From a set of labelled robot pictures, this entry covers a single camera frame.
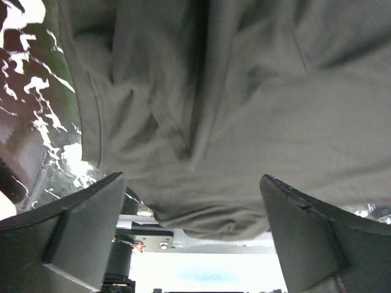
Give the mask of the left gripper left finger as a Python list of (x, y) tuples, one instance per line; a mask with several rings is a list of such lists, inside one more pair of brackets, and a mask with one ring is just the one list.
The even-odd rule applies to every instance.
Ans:
[(90, 187), (1, 221), (1, 292), (99, 292), (125, 179)]

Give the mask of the black t shirt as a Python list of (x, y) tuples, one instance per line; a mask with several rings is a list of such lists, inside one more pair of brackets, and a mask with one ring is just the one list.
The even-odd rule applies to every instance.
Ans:
[(199, 239), (268, 228), (260, 178), (390, 200), (389, 1), (59, 1), (82, 158)]

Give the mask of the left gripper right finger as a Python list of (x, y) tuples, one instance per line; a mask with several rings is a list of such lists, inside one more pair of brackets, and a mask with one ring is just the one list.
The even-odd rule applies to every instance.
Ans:
[(390, 292), (390, 225), (271, 175), (260, 192), (288, 292)]

